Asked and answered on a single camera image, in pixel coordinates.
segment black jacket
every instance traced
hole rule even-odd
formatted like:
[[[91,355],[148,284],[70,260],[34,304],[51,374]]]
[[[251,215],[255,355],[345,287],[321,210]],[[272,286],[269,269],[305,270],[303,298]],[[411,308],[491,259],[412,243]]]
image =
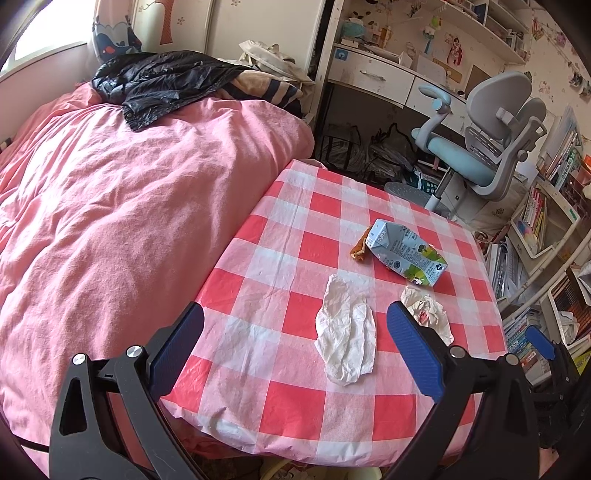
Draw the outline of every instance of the black jacket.
[[[212,94],[247,69],[190,50],[130,53],[103,64],[92,86],[105,102],[122,106],[135,132]]]

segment food wrapper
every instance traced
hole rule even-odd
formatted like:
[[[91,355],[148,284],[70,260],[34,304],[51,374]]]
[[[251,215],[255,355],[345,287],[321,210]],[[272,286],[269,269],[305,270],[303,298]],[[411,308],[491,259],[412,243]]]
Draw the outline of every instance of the food wrapper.
[[[435,285],[447,268],[437,250],[404,225],[378,219],[365,244],[386,267],[416,285]]]
[[[359,242],[357,242],[357,245],[355,245],[351,249],[351,252],[349,252],[349,255],[351,255],[351,257],[353,257],[353,260],[355,260],[357,262],[362,262],[363,260],[365,260],[365,252],[367,250],[365,248],[365,239],[368,237],[370,230],[371,230],[371,227],[369,227],[365,231],[363,236],[359,239]]]

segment curtain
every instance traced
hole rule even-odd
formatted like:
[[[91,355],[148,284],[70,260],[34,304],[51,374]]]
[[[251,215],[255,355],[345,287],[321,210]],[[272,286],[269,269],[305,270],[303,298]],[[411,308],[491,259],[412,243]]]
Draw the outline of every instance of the curtain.
[[[142,51],[131,28],[134,0],[96,0],[92,45],[99,64],[117,55]]]

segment pink bedsheet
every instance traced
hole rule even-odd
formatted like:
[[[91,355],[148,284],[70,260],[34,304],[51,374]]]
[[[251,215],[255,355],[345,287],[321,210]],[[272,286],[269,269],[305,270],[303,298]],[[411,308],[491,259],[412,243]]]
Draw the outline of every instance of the pink bedsheet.
[[[13,432],[47,445],[72,356],[119,355],[172,323],[312,149],[304,122],[258,100],[205,99],[139,133],[89,84],[39,108],[0,155],[0,402]]]

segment crumpled tissue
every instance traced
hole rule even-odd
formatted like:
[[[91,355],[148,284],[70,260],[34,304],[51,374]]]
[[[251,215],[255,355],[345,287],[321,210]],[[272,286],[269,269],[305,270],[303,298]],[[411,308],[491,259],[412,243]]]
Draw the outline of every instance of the crumpled tissue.
[[[316,315],[314,345],[324,360],[326,377],[337,385],[355,383],[374,369],[375,320],[363,294],[331,275]]]
[[[447,313],[435,299],[414,288],[406,287],[400,296],[400,301],[404,303],[404,306],[419,325],[431,327],[447,346],[453,343],[454,337],[449,326]]]

